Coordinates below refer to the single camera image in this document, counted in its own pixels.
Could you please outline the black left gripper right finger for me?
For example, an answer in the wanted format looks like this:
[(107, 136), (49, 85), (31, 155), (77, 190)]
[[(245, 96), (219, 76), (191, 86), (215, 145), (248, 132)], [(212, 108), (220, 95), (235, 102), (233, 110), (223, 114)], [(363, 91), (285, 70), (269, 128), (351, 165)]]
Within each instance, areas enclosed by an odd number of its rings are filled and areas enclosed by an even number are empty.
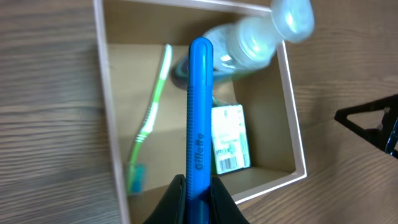
[(211, 178), (210, 223), (249, 224), (219, 177)]

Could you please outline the green white toothbrush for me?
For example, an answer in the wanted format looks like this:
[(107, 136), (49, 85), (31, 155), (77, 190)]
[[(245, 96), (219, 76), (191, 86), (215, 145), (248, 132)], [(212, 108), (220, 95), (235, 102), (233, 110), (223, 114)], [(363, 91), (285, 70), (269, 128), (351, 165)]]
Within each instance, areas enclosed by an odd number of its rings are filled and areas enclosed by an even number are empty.
[(159, 109), (160, 97), (162, 95), (162, 91), (164, 89), (172, 63), (172, 53), (172, 46), (170, 44), (165, 44), (164, 54), (160, 63), (159, 74), (152, 90), (150, 103), (143, 119), (141, 128), (136, 134), (131, 146), (128, 167), (126, 169), (126, 187), (128, 195), (140, 193), (143, 188), (146, 168), (144, 165), (139, 165), (137, 163), (137, 158), (144, 141), (153, 131)]

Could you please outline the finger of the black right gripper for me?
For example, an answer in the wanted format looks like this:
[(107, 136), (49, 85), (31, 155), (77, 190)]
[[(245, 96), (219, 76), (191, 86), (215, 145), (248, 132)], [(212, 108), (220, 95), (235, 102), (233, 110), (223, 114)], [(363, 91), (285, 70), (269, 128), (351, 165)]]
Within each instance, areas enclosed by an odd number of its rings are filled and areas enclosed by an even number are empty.
[(397, 95), (340, 109), (334, 119), (380, 151), (397, 157)]

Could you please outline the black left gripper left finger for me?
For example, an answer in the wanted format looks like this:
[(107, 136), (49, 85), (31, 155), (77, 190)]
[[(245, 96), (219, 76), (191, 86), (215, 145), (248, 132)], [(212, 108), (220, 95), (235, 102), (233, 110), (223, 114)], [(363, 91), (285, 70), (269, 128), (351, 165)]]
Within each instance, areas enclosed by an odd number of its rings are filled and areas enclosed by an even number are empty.
[(178, 174), (144, 224), (184, 224), (186, 193), (186, 178)]

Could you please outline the clear pump soap bottle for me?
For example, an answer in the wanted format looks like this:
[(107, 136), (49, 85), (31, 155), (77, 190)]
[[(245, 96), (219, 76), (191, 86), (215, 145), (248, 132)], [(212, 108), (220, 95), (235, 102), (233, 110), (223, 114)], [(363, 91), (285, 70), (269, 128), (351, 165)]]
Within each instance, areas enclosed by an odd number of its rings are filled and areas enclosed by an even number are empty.
[(283, 42), (300, 43), (315, 27), (310, 0), (276, 0), (265, 16), (246, 16), (202, 36), (213, 45), (213, 82), (237, 79), (267, 67)]

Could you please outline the white cardboard box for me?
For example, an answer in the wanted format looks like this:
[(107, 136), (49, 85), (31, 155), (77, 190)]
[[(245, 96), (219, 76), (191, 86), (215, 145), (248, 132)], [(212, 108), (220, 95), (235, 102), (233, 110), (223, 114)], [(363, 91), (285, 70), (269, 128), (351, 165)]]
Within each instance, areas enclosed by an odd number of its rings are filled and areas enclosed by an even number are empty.
[[(143, 223), (170, 181), (185, 172), (187, 94), (165, 84), (154, 132), (139, 154), (146, 174), (143, 191), (127, 194), (124, 171), (129, 146), (149, 104), (165, 44), (177, 61), (207, 29), (241, 16), (268, 14), (267, 6), (235, 1), (95, 0), (99, 64), (109, 147), (122, 223)], [(242, 203), (307, 176), (285, 45), (271, 64), (246, 78), (222, 84), (219, 100), (241, 103), (248, 128), (252, 168), (221, 177)]]

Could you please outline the green white soap packet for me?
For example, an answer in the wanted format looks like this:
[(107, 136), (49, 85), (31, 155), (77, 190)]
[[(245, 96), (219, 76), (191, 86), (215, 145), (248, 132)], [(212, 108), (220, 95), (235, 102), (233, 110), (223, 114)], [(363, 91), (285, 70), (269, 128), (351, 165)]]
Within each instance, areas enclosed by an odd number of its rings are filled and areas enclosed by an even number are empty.
[(251, 166), (242, 105), (212, 108), (211, 133), (215, 169), (218, 175)]

